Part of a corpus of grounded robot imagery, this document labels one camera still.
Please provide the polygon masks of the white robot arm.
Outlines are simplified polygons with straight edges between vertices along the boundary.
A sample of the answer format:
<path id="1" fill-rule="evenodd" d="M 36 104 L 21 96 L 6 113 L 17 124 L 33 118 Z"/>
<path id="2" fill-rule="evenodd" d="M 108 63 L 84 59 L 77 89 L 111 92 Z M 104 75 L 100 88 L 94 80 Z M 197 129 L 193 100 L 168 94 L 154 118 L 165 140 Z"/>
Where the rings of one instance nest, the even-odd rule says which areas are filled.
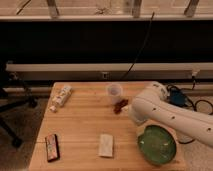
<path id="1" fill-rule="evenodd" d="M 169 104 L 166 87 L 156 81 L 148 83 L 128 107 L 136 125 L 152 119 L 213 148 L 213 116 Z"/>

